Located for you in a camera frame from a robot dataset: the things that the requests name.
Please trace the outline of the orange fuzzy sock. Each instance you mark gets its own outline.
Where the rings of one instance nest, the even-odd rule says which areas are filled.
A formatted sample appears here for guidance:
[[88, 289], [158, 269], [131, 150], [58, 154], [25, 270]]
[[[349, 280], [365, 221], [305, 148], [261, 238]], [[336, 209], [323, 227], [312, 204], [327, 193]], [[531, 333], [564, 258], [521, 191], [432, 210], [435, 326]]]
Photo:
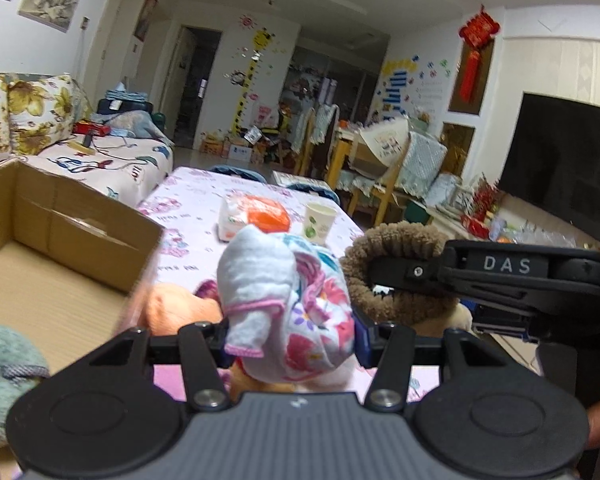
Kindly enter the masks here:
[[155, 284], [147, 300], [144, 319], [154, 336], [171, 336], [188, 324], [218, 324], [223, 315], [219, 302], [198, 298], [194, 292], [178, 285]]

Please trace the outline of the white floral cloth bundle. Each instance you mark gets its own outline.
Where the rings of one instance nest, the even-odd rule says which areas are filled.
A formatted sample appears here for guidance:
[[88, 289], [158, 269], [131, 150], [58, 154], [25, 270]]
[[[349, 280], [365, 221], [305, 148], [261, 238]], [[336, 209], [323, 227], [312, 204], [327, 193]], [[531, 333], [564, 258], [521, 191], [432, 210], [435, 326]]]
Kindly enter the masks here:
[[352, 356], [354, 318], [338, 259], [300, 235], [245, 226], [216, 270], [224, 351], [258, 382], [308, 382]]

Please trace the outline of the teal fuzzy plush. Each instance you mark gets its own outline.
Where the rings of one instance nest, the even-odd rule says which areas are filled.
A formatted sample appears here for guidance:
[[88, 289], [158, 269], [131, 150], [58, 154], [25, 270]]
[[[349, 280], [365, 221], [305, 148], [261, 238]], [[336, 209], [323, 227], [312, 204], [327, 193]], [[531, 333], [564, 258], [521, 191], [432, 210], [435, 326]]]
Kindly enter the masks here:
[[25, 336], [0, 325], [0, 448], [7, 445], [6, 418], [14, 403], [50, 376], [42, 353]]

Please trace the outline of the strawberry hat bear plush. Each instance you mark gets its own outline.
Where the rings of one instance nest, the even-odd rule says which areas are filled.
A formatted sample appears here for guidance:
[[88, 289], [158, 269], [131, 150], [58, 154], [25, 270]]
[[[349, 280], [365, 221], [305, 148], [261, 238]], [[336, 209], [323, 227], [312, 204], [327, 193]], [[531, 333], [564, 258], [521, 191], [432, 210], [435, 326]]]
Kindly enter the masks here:
[[349, 358], [334, 372], [318, 376], [307, 382], [278, 382], [269, 384], [260, 382], [246, 374], [242, 364], [236, 361], [225, 379], [230, 400], [237, 402], [246, 392], [276, 392], [276, 393], [324, 393], [324, 392], [354, 392], [363, 399], [373, 379], [373, 374], [358, 365], [355, 358]]

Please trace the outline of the magenta knitted sock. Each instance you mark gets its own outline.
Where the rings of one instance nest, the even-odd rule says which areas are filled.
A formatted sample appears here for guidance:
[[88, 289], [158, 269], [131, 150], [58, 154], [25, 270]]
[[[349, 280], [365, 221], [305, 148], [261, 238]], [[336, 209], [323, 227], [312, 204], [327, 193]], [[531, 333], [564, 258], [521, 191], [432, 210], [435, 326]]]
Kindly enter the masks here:
[[195, 295], [201, 299], [212, 299], [220, 302], [218, 284], [215, 280], [205, 280], [196, 289]]

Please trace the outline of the white TV cabinet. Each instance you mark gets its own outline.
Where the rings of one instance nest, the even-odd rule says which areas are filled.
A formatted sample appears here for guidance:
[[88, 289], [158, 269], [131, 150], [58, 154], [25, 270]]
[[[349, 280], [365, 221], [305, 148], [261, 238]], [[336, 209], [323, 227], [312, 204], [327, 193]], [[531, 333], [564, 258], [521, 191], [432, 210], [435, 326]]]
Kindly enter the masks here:
[[[460, 240], [475, 240], [476, 237], [467, 232], [458, 220], [450, 219], [436, 208], [415, 202], [429, 216], [428, 226], [434, 226], [449, 238]], [[503, 218], [507, 225], [515, 230], [556, 232], [565, 237], [573, 238], [578, 247], [594, 248], [600, 252], [600, 242], [594, 237], [579, 230], [569, 222], [565, 222], [548, 212], [532, 206], [519, 198], [506, 195], [496, 213]]]

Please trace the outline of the pink cartoon tablecloth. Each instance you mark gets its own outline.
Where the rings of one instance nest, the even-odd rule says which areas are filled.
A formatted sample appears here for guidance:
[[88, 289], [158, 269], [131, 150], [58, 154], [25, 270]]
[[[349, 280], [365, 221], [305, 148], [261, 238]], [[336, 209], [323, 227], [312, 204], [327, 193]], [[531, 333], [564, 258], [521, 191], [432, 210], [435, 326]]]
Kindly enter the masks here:
[[164, 233], [141, 326], [171, 336], [195, 322], [229, 322], [234, 362], [220, 376], [232, 399], [246, 391], [366, 395], [374, 374], [353, 352], [340, 263], [362, 231], [339, 206], [180, 168], [142, 211]]

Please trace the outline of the paper cup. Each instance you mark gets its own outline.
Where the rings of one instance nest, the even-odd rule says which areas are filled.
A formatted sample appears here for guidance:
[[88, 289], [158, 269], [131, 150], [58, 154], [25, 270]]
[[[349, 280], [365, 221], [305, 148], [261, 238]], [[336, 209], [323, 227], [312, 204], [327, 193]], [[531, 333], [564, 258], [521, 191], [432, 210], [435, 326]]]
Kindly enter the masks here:
[[302, 235], [309, 242], [324, 246], [336, 218], [337, 211], [334, 207], [308, 203], [303, 219]]

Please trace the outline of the orange tissue pack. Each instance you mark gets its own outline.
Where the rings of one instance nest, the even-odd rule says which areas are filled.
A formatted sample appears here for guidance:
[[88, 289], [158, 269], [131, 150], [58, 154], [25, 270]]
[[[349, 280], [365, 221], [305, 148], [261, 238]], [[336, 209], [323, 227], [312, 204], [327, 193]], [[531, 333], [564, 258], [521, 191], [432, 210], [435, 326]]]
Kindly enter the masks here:
[[288, 232], [291, 220], [276, 200], [249, 194], [225, 196], [218, 221], [220, 241], [229, 242], [245, 226], [256, 226], [263, 233]]

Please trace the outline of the black television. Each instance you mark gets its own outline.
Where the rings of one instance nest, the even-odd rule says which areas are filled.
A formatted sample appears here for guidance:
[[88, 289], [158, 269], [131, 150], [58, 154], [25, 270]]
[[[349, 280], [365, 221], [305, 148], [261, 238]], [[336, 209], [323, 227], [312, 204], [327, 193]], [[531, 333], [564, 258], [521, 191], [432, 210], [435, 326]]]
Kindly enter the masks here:
[[600, 107], [526, 92], [498, 187], [600, 242]]

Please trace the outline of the cardboard box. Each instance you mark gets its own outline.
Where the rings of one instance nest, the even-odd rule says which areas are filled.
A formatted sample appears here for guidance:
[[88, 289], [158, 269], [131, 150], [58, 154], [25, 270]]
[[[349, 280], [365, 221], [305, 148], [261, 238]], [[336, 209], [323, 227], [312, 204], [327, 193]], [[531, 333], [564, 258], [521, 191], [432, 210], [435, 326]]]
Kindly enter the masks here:
[[[135, 325], [162, 229], [89, 186], [0, 164], [0, 325], [38, 348], [50, 375]], [[17, 468], [8, 445], [0, 473]]]

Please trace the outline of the wooden chair with covers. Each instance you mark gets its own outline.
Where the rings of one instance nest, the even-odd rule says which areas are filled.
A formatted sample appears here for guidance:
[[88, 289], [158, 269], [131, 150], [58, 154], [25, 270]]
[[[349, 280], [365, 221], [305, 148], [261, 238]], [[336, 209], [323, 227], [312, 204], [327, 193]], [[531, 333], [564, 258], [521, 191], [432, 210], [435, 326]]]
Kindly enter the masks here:
[[405, 115], [358, 129], [349, 162], [363, 183], [353, 185], [348, 214], [353, 214], [362, 194], [375, 197], [374, 226], [379, 226], [396, 193], [424, 198], [447, 151], [434, 136], [417, 131]]

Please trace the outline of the red Chinese knot ornament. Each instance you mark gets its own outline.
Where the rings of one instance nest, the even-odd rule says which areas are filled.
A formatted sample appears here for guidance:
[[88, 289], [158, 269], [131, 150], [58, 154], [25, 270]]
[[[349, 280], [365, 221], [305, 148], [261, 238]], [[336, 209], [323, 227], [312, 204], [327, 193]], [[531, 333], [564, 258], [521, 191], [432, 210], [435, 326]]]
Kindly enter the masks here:
[[484, 6], [480, 6], [480, 11], [458, 31], [458, 36], [469, 49], [465, 73], [458, 92], [463, 101], [469, 102], [474, 93], [482, 50], [490, 44], [500, 30], [501, 25], [486, 12]]

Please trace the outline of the floral sofa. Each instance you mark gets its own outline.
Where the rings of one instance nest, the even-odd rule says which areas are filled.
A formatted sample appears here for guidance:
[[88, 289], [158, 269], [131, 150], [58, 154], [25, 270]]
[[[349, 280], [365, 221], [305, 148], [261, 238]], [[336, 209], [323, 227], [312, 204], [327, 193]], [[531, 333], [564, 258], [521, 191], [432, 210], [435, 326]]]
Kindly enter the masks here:
[[95, 114], [68, 74], [0, 74], [0, 163], [11, 159], [135, 207], [172, 171], [173, 148], [143, 110]]

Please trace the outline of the giraffe height chart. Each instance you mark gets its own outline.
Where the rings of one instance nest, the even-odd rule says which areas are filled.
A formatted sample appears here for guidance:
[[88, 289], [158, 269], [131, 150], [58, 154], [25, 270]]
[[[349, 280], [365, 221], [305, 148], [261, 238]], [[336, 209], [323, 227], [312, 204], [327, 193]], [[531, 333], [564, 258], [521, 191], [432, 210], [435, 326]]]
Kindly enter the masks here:
[[235, 110], [232, 131], [238, 132], [242, 128], [242, 120], [245, 117], [245, 109], [247, 106], [249, 91], [253, 82], [253, 76], [259, 66], [262, 53], [268, 48], [275, 35], [266, 27], [262, 27], [256, 31], [252, 37], [252, 55], [248, 68], [245, 72], [244, 80], [242, 81], [242, 93], [237, 102]]

